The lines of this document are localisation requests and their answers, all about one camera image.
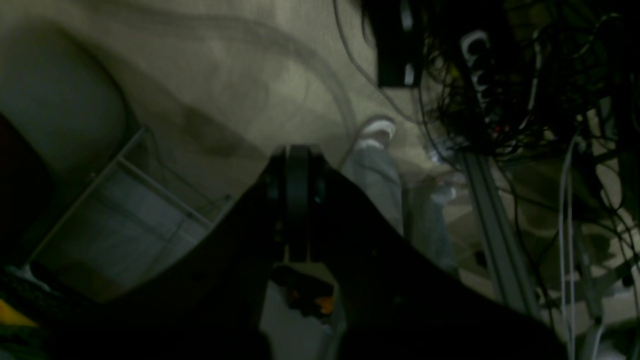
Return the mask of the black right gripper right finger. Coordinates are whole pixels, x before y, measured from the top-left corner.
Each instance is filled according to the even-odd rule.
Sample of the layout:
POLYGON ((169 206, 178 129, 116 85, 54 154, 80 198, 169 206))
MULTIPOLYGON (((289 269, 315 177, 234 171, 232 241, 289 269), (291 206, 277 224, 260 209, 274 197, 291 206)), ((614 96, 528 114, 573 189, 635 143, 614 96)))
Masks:
POLYGON ((541 321, 489 300, 418 253, 322 153, 299 147, 299 260, 338 282, 341 360, 566 360, 541 321))

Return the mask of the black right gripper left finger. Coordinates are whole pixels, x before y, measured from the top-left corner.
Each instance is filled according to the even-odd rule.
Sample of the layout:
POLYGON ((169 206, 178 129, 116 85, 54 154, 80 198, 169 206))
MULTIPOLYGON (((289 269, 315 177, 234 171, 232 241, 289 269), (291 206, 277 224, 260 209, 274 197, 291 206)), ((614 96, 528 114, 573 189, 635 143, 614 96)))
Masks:
POLYGON ((259 330, 277 234, 287 149, 189 253, 159 275, 54 332, 54 360, 270 360, 259 330))

